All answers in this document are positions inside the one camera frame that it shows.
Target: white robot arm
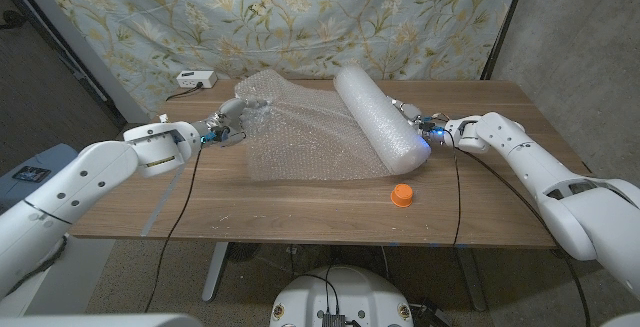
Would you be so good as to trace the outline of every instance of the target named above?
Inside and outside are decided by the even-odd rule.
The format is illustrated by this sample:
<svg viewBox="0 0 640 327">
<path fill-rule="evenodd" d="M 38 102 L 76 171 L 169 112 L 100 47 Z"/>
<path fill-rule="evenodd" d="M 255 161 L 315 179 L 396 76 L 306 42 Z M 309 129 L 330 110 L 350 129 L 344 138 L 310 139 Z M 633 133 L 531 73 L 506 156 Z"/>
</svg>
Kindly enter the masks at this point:
<svg viewBox="0 0 640 327">
<path fill-rule="evenodd" d="M 493 147 L 534 197 L 539 214 L 562 248 L 578 260 L 598 260 L 640 296 L 638 187 L 619 179 L 572 173 L 520 124 L 495 112 L 449 120 L 421 132 L 470 153 L 485 153 Z"/>
<path fill-rule="evenodd" d="M 125 132 L 124 142 L 86 147 L 0 216 L 0 299 L 55 251 L 71 225 L 136 170 L 144 177 L 155 176 L 183 165 L 202 147 L 242 141 L 242 112 L 265 105 L 234 98 L 203 121 L 148 124 Z"/>
</svg>

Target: rolled bubble wrap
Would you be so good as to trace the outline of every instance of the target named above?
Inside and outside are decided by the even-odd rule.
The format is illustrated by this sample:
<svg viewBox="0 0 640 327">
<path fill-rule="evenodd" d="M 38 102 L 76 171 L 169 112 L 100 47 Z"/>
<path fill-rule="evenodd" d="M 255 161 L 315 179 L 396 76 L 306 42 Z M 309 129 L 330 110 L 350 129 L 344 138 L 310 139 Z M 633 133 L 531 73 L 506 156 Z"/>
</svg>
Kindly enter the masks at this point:
<svg viewBox="0 0 640 327">
<path fill-rule="evenodd" d="M 342 68 L 333 80 L 342 101 L 392 174 L 423 164 L 431 148 L 359 66 Z"/>
</svg>

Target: power outlet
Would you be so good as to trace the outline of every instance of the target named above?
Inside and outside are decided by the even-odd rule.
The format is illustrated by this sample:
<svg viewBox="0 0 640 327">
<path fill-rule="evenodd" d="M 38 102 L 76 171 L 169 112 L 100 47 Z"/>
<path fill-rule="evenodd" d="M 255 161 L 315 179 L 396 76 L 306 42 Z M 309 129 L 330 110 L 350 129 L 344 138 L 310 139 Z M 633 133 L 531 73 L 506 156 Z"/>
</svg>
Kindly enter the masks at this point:
<svg viewBox="0 0 640 327">
<path fill-rule="evenodd" d="M 176 77 L 178 85 L 182 88 L 194 88 L 202 82 L 203 88 L 211 88 L 218 80 L 214 71 L 182 71 Z"/>
</svg>

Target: floral fabric backdrop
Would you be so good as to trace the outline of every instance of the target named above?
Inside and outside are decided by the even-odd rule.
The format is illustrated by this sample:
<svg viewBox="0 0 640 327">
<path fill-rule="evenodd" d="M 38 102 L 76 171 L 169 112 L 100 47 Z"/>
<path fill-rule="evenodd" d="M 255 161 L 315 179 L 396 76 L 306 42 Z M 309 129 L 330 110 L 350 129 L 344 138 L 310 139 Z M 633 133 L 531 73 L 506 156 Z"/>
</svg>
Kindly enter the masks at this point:
<svg viewBox="0 0 640 327">
<path fill-rule="evenodd" d="M 511 0 L 56 0 L 150 116 L 181 70 L 477 79 Z"/>
</svg>

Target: orange bottle cap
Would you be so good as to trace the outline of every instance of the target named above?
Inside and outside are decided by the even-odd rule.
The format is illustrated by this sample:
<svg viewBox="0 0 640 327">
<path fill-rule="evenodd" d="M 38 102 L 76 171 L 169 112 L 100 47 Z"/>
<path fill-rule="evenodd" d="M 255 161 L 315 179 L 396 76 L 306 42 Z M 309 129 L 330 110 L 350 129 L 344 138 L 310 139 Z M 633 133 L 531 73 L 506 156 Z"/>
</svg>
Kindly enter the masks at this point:
<svg viewBox="0 0 640 327">
<path fill-rule="evenodd" d="M 398 207 L 409 207 L 413 199 L 411 186 L 400 183 L 391 192 L 391 201 Z"/>
</svg>

